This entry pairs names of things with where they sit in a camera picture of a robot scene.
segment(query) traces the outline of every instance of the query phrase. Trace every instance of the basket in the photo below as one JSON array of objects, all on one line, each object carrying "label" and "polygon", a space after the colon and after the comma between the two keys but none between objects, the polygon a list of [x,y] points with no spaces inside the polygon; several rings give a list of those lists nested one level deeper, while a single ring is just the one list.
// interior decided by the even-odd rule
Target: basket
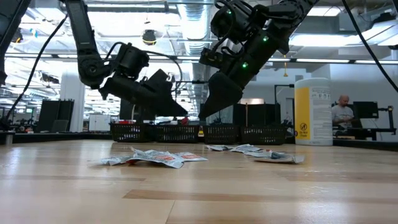
[{"label": "basket", "polygon": [[203,132],[205,144],[234,144],[239,136],[239,128],[232,125],[205,126]]},{"label": "basket", "polygon": [[286,130],[283,126],[242,127],[242,143],[257,145],[281,145],[285,143]]},{"label": "basket", "polygon": [[149,142],[153,139],[152,126],[148,124],[111,123],[111,133],[116,142]]},{"label": "basket", "polygon": [[157,125],[157,142],[197,143],[199,126],[197,125]]}]

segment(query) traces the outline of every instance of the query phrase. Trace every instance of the wooden tabletop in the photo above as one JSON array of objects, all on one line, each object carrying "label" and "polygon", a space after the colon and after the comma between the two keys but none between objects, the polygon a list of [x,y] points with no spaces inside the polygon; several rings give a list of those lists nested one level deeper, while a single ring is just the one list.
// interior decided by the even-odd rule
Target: wooden tabletop
[{"label": "wooden tabletop", "polygon": [[[181,169],[102,166],[136,149],[209,159]],[[0,147],[1,223],[398,223],[398,153],[260,146],[305,155],[254,162],[202,144],[62,141]]]}]

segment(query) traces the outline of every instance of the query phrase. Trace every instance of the white shirt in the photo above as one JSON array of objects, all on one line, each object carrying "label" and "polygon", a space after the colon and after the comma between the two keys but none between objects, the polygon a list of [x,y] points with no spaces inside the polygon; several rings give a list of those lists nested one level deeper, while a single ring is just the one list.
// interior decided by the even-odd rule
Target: white shirt
[{"label": "white shirt", "polygon": [[[354,118],[354,112],[348,106],[342,107],[340,105],[336,105],[331,108],[331,118],[333,121],[338,121],[344,118]],[[351,128],[351,122],[344,122],[339,124],[343,128]]]}]

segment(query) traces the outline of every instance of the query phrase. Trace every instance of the bald man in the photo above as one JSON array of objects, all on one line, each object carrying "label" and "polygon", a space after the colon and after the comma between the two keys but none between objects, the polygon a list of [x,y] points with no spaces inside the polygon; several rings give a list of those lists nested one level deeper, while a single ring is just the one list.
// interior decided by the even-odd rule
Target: bald man
[{"label": "bald man", "polygon": [[352,127],[351,121],[354,118],[354,112],[347,106],[348,102],[349,97],[341,95],[338,99],[338,105],[331,108],[331,118],[334,126],[340,125],[345,129]]}]

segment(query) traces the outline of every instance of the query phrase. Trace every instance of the computer monitor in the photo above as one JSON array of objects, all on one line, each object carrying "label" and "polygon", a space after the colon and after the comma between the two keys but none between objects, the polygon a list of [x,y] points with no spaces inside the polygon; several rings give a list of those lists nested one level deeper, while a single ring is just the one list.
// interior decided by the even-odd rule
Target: computer monitor
[{"label": "computer monitor", "polygon": [[379,118],[377,102],[353,102],[353,104],[356,118]]}]

